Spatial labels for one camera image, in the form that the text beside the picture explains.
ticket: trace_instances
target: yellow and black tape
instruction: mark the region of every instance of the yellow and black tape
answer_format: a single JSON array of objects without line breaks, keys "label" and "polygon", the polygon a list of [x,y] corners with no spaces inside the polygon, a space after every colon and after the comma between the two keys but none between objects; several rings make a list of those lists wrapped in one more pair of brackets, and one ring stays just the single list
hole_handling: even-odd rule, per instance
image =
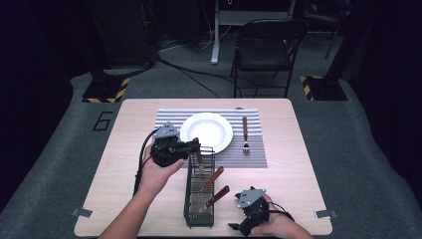
[{"label": "yellow and black tape", "polygon": [[301,82],[302,86],[304,87],[305,95],[307,95],[307,98],[309,101],[314,100],[313,93],[311,91],[310,85],[308,84],[308,78],[314,78],[314,79],[323,79],[323,77],[318,76],[301,76]]},{"label": "yellow and black tape", "polygon": [[112,98],[84,98],[84,103],[117,103],[121,100],[121,97],[124,95],[126,91],[127,84],[129,83],[130,78],[125,79],[122,81],[120,89],[116,93],[115,97]]}]

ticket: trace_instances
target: black wire rack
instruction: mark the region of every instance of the black wire rack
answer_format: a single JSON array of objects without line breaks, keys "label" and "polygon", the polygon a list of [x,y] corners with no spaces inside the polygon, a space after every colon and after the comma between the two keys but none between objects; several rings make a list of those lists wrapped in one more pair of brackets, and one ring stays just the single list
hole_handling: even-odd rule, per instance
[{"label": "black wire rack", "polygon": [[215,153],[212,147],[201,146],[202,163],[196,153],[189,156],[186,182],[186,195],[183,215],[187,226],[212,227],[214,225],[214,205],[204,209],[204,205],[214,196],[214,183],[202,190],[205,183],[214,174]]}]

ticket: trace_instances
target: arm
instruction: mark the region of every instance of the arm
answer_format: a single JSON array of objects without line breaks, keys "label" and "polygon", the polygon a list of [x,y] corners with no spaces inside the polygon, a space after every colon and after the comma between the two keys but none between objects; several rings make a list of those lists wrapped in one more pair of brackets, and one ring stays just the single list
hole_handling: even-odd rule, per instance
[{"label": "arm", "polygon": [[[273,202],[267,194],[264,194],[263,197],[267,202]],[[270,210],[278,210],[273,203],[269,203],[269,206]],[[271,213],[269,222],[252,228],[251,234],[271,234],[275,237],[286,239],[314,238],[305,228],[281,213]]]},{"label": "arm", "polygon": [[99,238],[136,238],[149,205],[168,178],[183,165],[184,160],[179,159],[168,167],[161,167],[152,159],[148,160],[150,153],[151,145],[145,149],[139,189]]}]

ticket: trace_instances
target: gray carpet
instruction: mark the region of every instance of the gray carpet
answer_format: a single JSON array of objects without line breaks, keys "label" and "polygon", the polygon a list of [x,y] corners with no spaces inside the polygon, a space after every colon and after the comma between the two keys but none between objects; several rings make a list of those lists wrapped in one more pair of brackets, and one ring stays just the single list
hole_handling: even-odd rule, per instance
[{"label": "gray carpet", "polygon": [[[309,102],[305,96],[299,76],[323,76],[339,42],[324,60],[326,35],[309,34],[301,45],[289,92],[326,207],[339,214],[331,220],[332,233],[320,238],[422,238],[422,212],[408,184],[390,167],[371,137],[365,112],[348,83],[340,80],[347,102]],[[201,51],[180,47],[160,56],[175,65],[228,77],[233,41],[222,44],[218,66],[210,64],[211,51],[211,47]],[[232,97],[230,82],[191,76],[218,97]],[[84,204],[121,105],[82,103],[90,81],[89,74],[72,79],[75,91],[69,109],[0,215],[0,238],[76,237],[73,231],[78,218],[70,212]],[[215,97],[186,75],[156,63],[130,79],[123,100]],[[93,131],[101,112],[112,112],[105,115],[110,126]]]}]

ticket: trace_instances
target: striped placemat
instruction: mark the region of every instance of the striped placemat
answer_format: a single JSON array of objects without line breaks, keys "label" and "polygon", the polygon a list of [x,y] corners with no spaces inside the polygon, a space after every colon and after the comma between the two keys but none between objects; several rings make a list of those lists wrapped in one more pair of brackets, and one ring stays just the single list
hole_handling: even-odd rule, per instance
[{"label": "striped placemat", "polygon": [[[200,113],[218,114],[225,118],[233,129],[233,138],[230,144],[215,154],[216,168],[219,166],[225,168],[268,167],[258,109],[159,109],[155,128],[170,121],[180,130],[188,118]],[[248,145],[251,148],[248,155],[243,154],[242,150],[244,144],[242,117],[248,118]]]}]

